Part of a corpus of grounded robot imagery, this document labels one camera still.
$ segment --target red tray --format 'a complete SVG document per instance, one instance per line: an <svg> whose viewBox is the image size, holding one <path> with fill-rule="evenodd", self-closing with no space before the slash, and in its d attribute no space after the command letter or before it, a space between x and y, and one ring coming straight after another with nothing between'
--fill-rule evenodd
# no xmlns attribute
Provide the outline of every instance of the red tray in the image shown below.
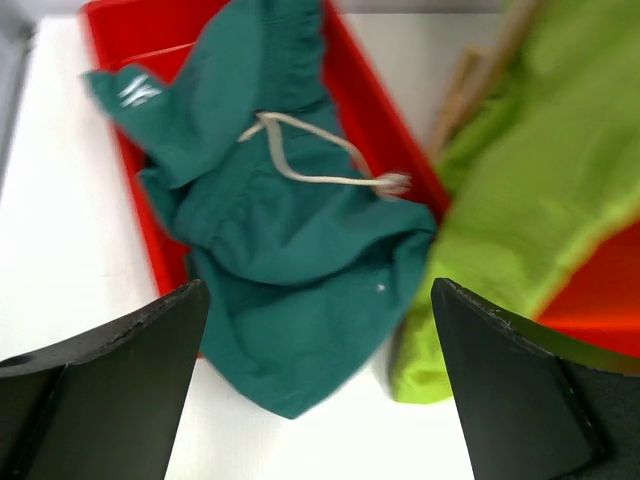
<svg viewBox="0 0 640 480"><path fill-rule="evenodd" d="M170 82L208 20L228 0L95 0L82 17L95 51L95 66L118 70L139 63ZM334 6L327 3L325 81L340 106L347 137L374 175L408 173L407 198L427 204L440 221L449 200L427 160L400 120ZM161 294L187 281L187 248L155 222L136 181L144 154L117 133L122 160ZM640 357L640 223L603 244L576 273L539 321L615 351Z"/></svg>
<svg viewBox="0 0 640 480"><path fill-rule="evenodd" d="M93 1L81 15L94 47L95 66L116 71L137 63L171 82L200 31L227 1ZM346 136L363 153L374 175L388 171L411 175L407 198L427 204L441 220L447 194L331 3L327 3L324 34L325 81L340 107ZM136 180L144 154L121 132L116 133L158 290L165 294L187 281L183 262L187 248L168 238L155 222Z"/></svg>

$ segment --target white table surface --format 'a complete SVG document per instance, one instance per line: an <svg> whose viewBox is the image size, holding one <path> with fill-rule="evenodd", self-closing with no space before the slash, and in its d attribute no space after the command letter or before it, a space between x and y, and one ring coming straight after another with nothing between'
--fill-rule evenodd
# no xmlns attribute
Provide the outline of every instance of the white table surface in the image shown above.
<svg viewBox="0 0 640 480"><path fill-rule="evenodd" d="M492 15L350 15L417 137L459 49ZM0 198L0 359L138 309L157 296L116 146L78 75L90 63L73 17L39 26ZM455 405L388 395L387 346L295 421L238 395L198 361L170 480L471 480Z"/></svg>

